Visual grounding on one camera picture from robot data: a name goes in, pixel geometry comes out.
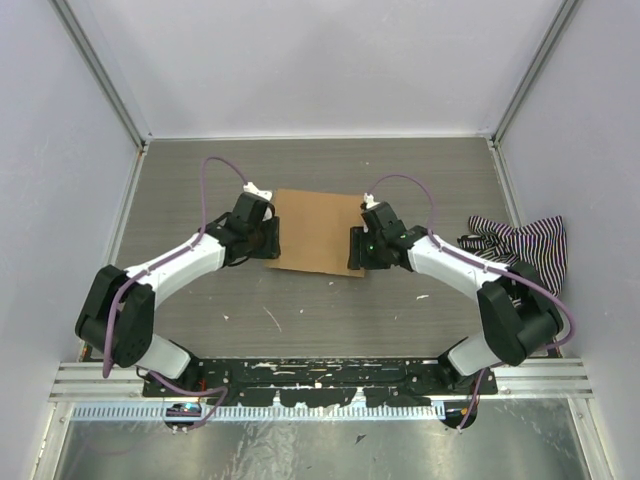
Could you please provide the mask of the brown cardboard box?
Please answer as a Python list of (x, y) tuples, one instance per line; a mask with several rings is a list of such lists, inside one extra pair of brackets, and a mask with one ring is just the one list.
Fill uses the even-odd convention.
[(358, 195), (280, 189), (274, 205), (280, 218), (281, 255), (272, 269), (362, 278), (348, 268), (350, 229), (362, 224)]

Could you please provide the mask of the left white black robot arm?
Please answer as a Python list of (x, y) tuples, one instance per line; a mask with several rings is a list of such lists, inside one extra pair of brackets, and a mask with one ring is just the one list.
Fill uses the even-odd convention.
[(75, 333), (102, 353), (105, 375), (113, 366), (136, 366), (178, 396), (203, 391), (198, 358), (156, 334), (156, 310), (202, 276), (251, 259), (278, 258), (279, 218), (272, 197), (247, 183), (231, 211), (201, 226), (181, 245), (139, 265), (107, 265), (97, 272)]

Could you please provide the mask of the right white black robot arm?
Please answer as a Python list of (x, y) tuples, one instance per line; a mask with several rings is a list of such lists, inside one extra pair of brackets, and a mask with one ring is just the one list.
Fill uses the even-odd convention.
[(408, 228), (389, 203), (370, 194), (364, 196), (361, 217), (363, 224), (350, 229), (350, 270), (400, 267), (448, 285), (479, 309), (481, 332), (437, 358), (437, 373), (447, 392), (466, 392), (485, 368), (520, 365), (563, 330), (555, 297), (542, 286), (532, 265), (485, 260), (426, 227)]

